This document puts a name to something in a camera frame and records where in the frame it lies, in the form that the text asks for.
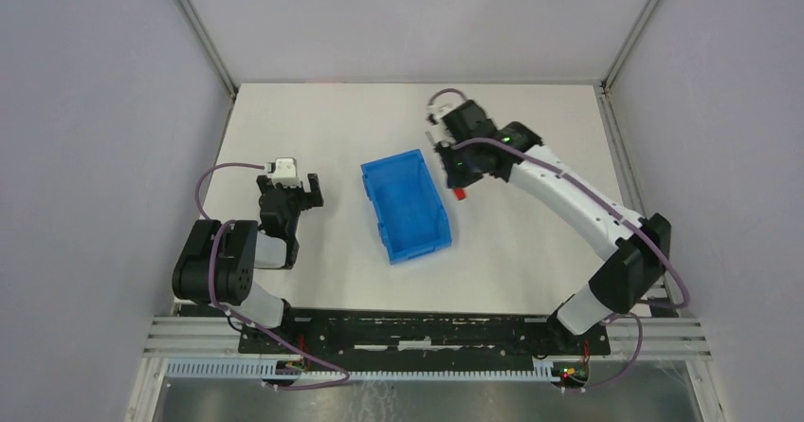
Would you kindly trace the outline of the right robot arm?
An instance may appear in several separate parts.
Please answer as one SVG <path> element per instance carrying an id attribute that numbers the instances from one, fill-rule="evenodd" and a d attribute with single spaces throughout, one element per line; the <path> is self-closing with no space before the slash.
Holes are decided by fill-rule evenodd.
<path id="1" fill-rule="evenodd" d="M 610 200 L 570 169 L 535 132 L 518 121 L 498 127 L 473 100 L 427 106 L 427 122 L 442 128 L 433 149 L 447 185 L 459 192 L 485 176 L 536 197 L 572 227 L 603 264 L 549 317 L 557 335 L 579 337 L 642 303 L 669 263 L 671 226 Z"/>

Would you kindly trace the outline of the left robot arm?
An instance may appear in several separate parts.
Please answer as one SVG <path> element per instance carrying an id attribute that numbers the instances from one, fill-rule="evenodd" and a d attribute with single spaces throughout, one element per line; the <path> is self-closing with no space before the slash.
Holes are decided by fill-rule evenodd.
<path id="1" fill-rule="evenodd" d="M 324 204 L 318 175 L 309 174 L 307 181 L 305 188 L 299 180 L 260 175 L 258 220 L 237 220 L 227 230 L 219 220 L 196 221 L 174 267 L 176 298 L 211 305 L 212 285 L 226 312 L 267 328 L 280 326 L 289 303 L 255 284 L 254 274 L 296 264 L 301 214 Z"/>

